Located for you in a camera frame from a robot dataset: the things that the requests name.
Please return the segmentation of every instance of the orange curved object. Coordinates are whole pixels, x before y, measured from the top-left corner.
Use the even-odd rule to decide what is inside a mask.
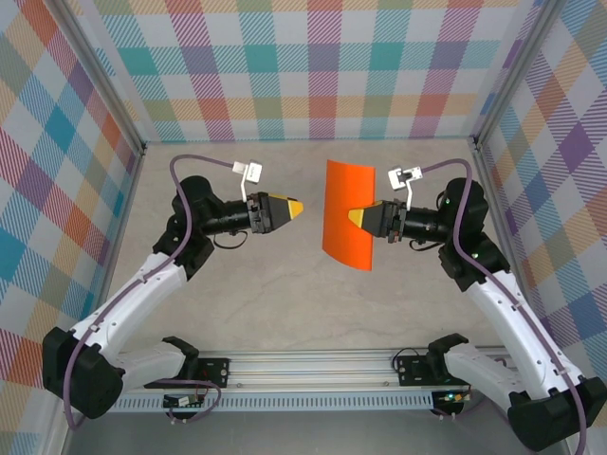
[[[322,249],[359,270],[371,270],[373,236],[355,226],[348,212],[371,206],[375,195],[375,168],[327,160]]]

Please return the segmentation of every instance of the black bracket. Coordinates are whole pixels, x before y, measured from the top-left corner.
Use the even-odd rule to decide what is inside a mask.
[[[411,386],[467,386],[468,383],[451,376],[437,378],[424,355],[399,355],[396,358],[398,384],[401,387]]]
[[[197,381],[208,381],[225,389],[230,377],[230,360],[224,357],[201,358],[196,360],[193,366],[191,379]],[[160,384],[153,382],[144,386],[145,389],[195,389],[196,385],[183,384]]]

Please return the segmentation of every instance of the cable clip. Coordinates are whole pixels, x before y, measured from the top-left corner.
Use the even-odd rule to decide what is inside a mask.
[[[569,374],[571,370],[563,366],[563,370],[555,370],[555,372],[558,376],[563,376],[564,374]]]

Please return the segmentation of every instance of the colorful plaid backdrop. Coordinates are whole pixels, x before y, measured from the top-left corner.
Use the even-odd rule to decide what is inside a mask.
[[[479,134],[481,127],[483,126],[483,123],[485,122],[485,119],[487,118],[487,114],[488,114],[489,110],[491,109],[491,107],[493,106],[495,97],[497,97],[497,95],[502,90],[502,87],[506,83],[506,80],[507,80],[508,76],[510,75],[510,70],[512,69],[512,65],[514,65],[514,62],[516,62],[516,59],[519,57],[519,54],[524,49],[524,40],[527,39],[529,32],[535,25],[535,22],[538,19],[538,16],[539,16],[540,12],[542,11],[542,7],[545,3],[546,3],[546,0],[534,0],[533,1],[533,6],[529,10],[527,17],[524,20],[523,26],[519,30],[519,34],[517,35],[516,40],[514,40],[514,44],[510,48],[510,51],[508,52],[508,55],[507,55],[506,59],[504,60],[504,64],[502,65],[502,68],[500,69],[500,72],[499,72],[497,78],[495,79],[493,86],[491,87],[491,92],[489,93],[489,96],[487,97],[485,104],[483,105],[483,109],[481,109],[481,115],[478,116],[478,119],[476,120],[476,123],[474,124],[474,127],[472,128],[472,131],[471,131],[472,136],[477,136]]]
[[[607,379],[607,0],[567,3],[484,152],[534,309]]]
[[[541,2],[69,3],[141,133],[187,141],[467,137]]]
[[[0,454],[54,398],[41,341],[99,294],[136,161],[43,0],[0,0]]]

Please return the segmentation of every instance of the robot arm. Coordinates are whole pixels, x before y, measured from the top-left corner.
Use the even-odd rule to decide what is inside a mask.
[[[607,401],[607,388],[600,378],[586,379],[582,375],[524,299],[506,258],[483,232],[488,204],[482,187],[472,182],[464,201],[466,179],[454,179],[439,197],[437,210],[420,209],[412,207],[411,182],[422,176],[419,168],[391,170],[393,189],[406,188],[407,201],[381,201],[353,209],[349,218],[375,237],[388,238],[389,243],[400,242],[404,237],[420,244],[443,244],[438,250],[443,269],[485,313],[518,369],[517,373],[512,372],[480,354],[466,338],[453,334],[429,345],[425,361],[435,378],[442,381],[456,377],[482,392],[507,412],[514,432],[533,450],[547,448],[580,430],[578,410],[565,376],[579,395],[586,425],[592,425]],[[458,247],[489,276],[457,251],[454,234],[460,204],[465,204],[465,208]],[[516,302],[496,285],[495,279]],[[556,353],[562,369],[557,368],[546,347]]]
[[[244,191],[246,180],[259,181],[261,165],[236,163],[233,170],[243,174]],[[299,201],[265,192],[249,196],[244,193],[241,200],[223,202],[201,176],[188,177],[180,186],[192,219],[192,232],[185,247],[175,254],[187,231],[185,208],[176,196],[172,203],[175,214],[154,245],[153,254],[131,280],[71,330],[55,327],[43,341],[44,385],[60,398],[64,397],[68,361],[78,343],[84,342],[75,358],[69,389],[71,405],[88,418],[105,414],[123,391],[164,378],[204,380],[195,376],[198,350],[179,338],[167,337],[152,348],[132,353],[121,354],[121,349],[154,309],[184,286],[210,258],[214,247],[208,236],[245,229],[270,233],[303,211]]]

